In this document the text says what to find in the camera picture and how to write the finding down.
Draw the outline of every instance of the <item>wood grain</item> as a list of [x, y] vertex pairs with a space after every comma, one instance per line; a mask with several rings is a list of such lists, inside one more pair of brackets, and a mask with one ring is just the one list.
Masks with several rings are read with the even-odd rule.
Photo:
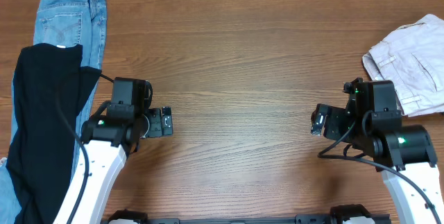
[[[103, 73], [148, 79], [173, 108], [173, 137], [142, 142], [110, 194], [152, 218], [293, 216], [361, 203], [398, 217], [372, 167], [316, 158], [317, 103], [345, 106], [342, 83], [368, 79], [361, 57], [443, 0], [108, 0]], [[10, 140], [10, 81], [32, 44], [39, 0], [0, 0], [0, 155]], [[104, 80], [94, 107], [109, 99]], [[428, 129], [444, 161], [444, 116]]]

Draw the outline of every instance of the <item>black cable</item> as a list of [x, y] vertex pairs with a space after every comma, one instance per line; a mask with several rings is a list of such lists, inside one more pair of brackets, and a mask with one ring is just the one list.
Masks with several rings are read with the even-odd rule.
[[[80, 140], [80, 137], [76, 134], [76, 132], [71, 128], [71, 126], [69, 125], [69, 122], [67, 120], [67, 118], [65, 117], [65, 115], [63, 114], [62, 111], [62, 107], [60, 106], [60, 88], [68, 81], [68, 79], [70, 79], [73, 75], [75, 75], [77, 73], [73, 73], [73, 74], [69, 74], [65, 80], [63, 81], [63, 83], [60, 83], [59, 87], [55, 90], [55, 109], [57, 110], [58, 116], [60, 117], [60, 119], [62, 120], [62, 122], [64, 123], [64, 125], [67, 127], [69, 133], [71, 133], [71, 135], [74, 137], [74, 139], [76, 140], [77, 144], [80, 146], [80, 149], [82, 150], [82, 154], [83, 157], [85, 158], [85, 172], [83, 174], [83, 181], [82, 181], [82, 186], [80, 187], [80, 191], [78, 192], [78, 196], [77, 196], [77, 200], [74, 203], [74, 207], [71, 211], [71, 214], [69, 215], [67, 224], [71, 224], [72, 220], [74, 219], [74, 216], [76, 215], [78, 206], [80, 204], [80, 201], [82, 200], [83, 197], [83, 193], [85, 192], [85, 188], [86, 188], [86, 183], [88, 181], [88, 177], [89, 177], [89, 159], [88, 159], [88, 154], [86, 152], [86, 149], [82, 143], [82, 141]], [[111, 83], [114, 82], [113, 79], [111, 79], [108, 76], [105, 76], [103, 74], [100, 74], [100, 77], [110, 81]], [[94, 113], [94, 116], [96, 115], [100, 115], [102, 114], [102, 112], [106, 109], [106, 107], [110, 104], [110, 101], [105, 101], [103, 102], [100, 107], [98, 108], [98, 110]]]
[[361, 154], [359, 154], [359, 155], [355, 155], [354, 158], [363, 158], [363, 157], [365, 157], [365, 156], [366, 156], [366, 154], [361, 153]]
[[367, 137], [367, 118], [368, 116], [373, 113], [372, 110], [367, 110], [366, 113], [362, 116], [362, 122], [361, 122], [361, 128], [362, 128], [362, 134]]
[[88, 160], [88, 154], [86, 153], [86, 149], [83, 146], [82, 141], [80, 140], [80, 137], [71, 128], [71, 126], [68, 123], [67, 118], [64, 116], [64, 114], [62, 112], [62, 108], [60, 107], [60, 96], [59, 96], [58, 90], [55, 93], [55, 97], [56, 97], [55, 108], [57, 110], [58, 116], [60, 117], [60, 119], [62, 120], [64, 125], [67, 127], [67, 129], [71, 133], [71, 135], [74, 136], [74, 139], [77, 141], [77, 144], [80, 146], [80, 149], [82, 150], [82, 153], [83, 153], [83, 157], [85, 158], [85, 173], [83, 174], [82, 186], [81, 186], [80, 191], [78, 193], [76, 203], [74, 204], [74, 207], [73, 207], [71, 214], [69, 215], [69, 218], [67, 221], [67, 224], [71, 224], [71, 222], [74, 218], [74, 215], [76, 215], [78, 206], [80, 204], [80, 200], [82, 200], [83, 192], [85, 192], [86, 182], [88, 181], [88, 175], [89, 175], [89, 160]]
[[352, 144], [347, 144], [347, 146], [344, 148], [344, 151], [343, 151], [344, 156], [347, 156], [347, 151], [351, 146], [352, 146]]
[[352, 123], [352, 125], [350, 126], [350, 128], [344, 133], [344, 135], [342, 135], [341, 138], [339, 138], [338, 141], [334, 142], [332, 145], [328, 146], [327, 148], [325, 148], [324, 150], [322, 150], [321, 152], [319, 152], [319, 155], [325, 154], [328, 151], [332, 150], [334, 147], [338, 146], [339, 143], [341, 143], [345, 138], [348, 137], [348, 135], [352, 132], [352, 130], [355, 128], [355, 122]]
[[418, 185], [416, 185], [414, 182], [412, 182], [407, 176], [402, 175], [401, 173], [399, 173], [398, 171], [389, 168], [387, 166], [384, 166], [382, 164], [378, 164], [376, 162], [372, 162], [369, 160], [365, 160], [365, 159], [361, 159], [358, 158], [360, 155], [357, 155], [357, 157], [347, 157], [347, 156], [342, 156], [342, 155], [324, 155], [327, 151], [331, 150], [332, 148], [334, 148], [335, 144], [337, 145], [339, 143], [339, 141], [341, 141], [342, 139], [345, 139], [349, 134], [350, 134], [350, 130], [352, 129], [352, 127], [350, 127], [350, 129], [338, 140], [336, 141], [334, 144], [328, 146], [326, 149], [322, 150], [319, 154], [318, 157], [322, 158], [322, 159], [339, 159], [339, 160], [346, 160], [346, 161], [355, 161], [355, 162], [361, 162], [364, 164], [369, 164], [372, 166], [375, 166], [377, 168], [383, 169], [385, 171], [388, 171], [390, 173], [393, 173], [394, 175], [399, 176], [400, 178], [402, 178], [404, 181], [406, 181], [407, 183], [409, 183], [424, 199], [425, 203], [427, 204], [428, 208], [430, 208], [430, 211], [432, 211], [432, 214], [436, 220], [437, 224], [441, 224], [441, 220], [439, 219], [438, 216], [438, 212], [436, 212], [435, 206], [432, 204], [431, 200], [427, 197], [427, 195], [422, 191], [422, 189], [420, 189], [418, 187]]
[[103, 74], [100, 74], [100, 76], [101, 76], [102, 78], [104, 78], [104, 79], [110, 81], [111, 83], [114, 82], [114, 80], [113, 80], [112, 78], [110, 78], [109, 76], [105, 76], [105, 75], [103, 75]]

